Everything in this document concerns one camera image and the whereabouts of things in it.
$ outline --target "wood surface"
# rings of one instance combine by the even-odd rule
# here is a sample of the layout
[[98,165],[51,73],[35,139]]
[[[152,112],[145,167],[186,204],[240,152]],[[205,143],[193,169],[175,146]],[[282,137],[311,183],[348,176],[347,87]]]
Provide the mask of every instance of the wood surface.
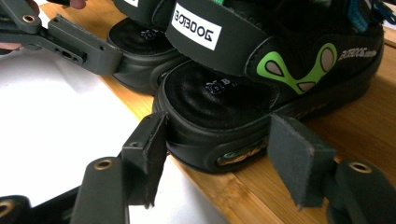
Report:
[[[125,18],[110,0],[88,1],[83,10],[46,4],[50,18],[56,13],[106,38],[108,30]],[[386,29],[387,45],[372,87],[358,101],[304,124],[338,150],[338,158],[365,160],[383,171],[396,186],[396,34]],[[108,87],[142,119],[151,112],[152,96],[130,91],[112,77]],[[225,175],[194,171],[177,161],[182,172],[230,223],[326,223],[322,208],[299,211],[267,157]]]

